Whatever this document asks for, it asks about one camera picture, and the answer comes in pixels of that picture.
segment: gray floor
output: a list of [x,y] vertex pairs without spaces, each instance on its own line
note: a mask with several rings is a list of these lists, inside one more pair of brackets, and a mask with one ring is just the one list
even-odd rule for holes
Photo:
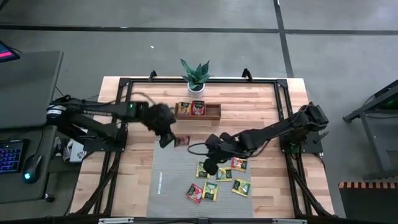
[[[286,29],[395,30],[398,3],[383,0],[280,0]],[[0,22],[74,26],[277,28],[272,0],[12,0]],[[286,77],[278,34],[52,32],[0,30],[24,52],[62,50],[58,87],[87,98],[106,75],[181,75],[179,58],[211,60],[216,76]],[[377,171],[360,121],[342,116],[398,76],[398,35],[287,35],[294,77],[330,120],[323,140],[335,213],[345,216],[338,182]],[[59,190],[66,190],[64,185]],[[69,201],[54,209],[62,215]],[[36,210],[35,217],[47,215]]]

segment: yellow packet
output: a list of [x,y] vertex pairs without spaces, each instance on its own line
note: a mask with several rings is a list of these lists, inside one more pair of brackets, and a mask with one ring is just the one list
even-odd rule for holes
[[250,186],[250,182],[237,178],[232,186],[232,192],[247,197],[249,195]]
[[217,191],[218,191],[218,184],[212,184],[206,181],[205,187],[203,188],[202,197],[210,199],[215,202],[217,199]]
[[197,177],[199,178],[210,178],[210,174],[208,174],[203,168],[203,162],[198,162],[197,165]]
[[232,170],[230,167],[218,168],[216,181],[232,181]]

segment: white pot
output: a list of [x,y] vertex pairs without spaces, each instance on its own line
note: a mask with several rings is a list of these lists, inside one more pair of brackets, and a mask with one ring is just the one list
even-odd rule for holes
[[187,87],[188,87],[188,94],[189,96],[191,96],[194,99],[198,99],[201,98],[205,92],[205,84],[203,84],[203,88],[199,91],[193,91],[189,88],[189,83],[187,83]]

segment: keyboard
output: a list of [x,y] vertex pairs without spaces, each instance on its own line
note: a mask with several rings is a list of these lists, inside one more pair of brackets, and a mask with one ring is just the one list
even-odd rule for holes
[[0,174],[20,172],[29,140],[0,141]]

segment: wooden table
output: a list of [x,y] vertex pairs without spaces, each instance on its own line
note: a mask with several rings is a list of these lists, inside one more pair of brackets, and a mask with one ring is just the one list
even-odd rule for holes
[[[116,98],[119,78],[104,77],[99,101],[106,102]],[[301,78],[287,80],[293,111],[296,112],[308,103],[304,81]],[[135,83],[133,91],[144,92],[155,102],[167,103],[170,106],[179,101],[192,100],[187,96],[185,83]],[[281,98],[285,108],[283,94]],[[139,95],[133,95],[132,99],[145,100]],[[202,100],[207,103],[221,103],[221,121],[177,121],[172,126],[175,134],[189,134],[194,141],[204,141],[211,133],[234,134],[245,129],[263,128],[279,121],[272,85],[207,83]],[[104,123],[111,121],[110,118],[100,116],[96,119]],[[155,140],[154,133],[148,132],[143,124],[129,124],[129,137],[119,166],[112,216],[146,216]],[[97,187],[103,157],[103,152],[96,152],[83,161],[71,212],[77,211]],[[302,157],[309,189],[324,208],[333,213],[322,163],[312,154],[303,154]],[[253,217],[293,217],[286,161],[280,152],[279,140],[273,139],[260,156],[250,159],[249,162]],[[103,207],[107,193],[108,190],[105,189]],[[301,190],[298,190],[298,197],[300,208],[305,212]]]

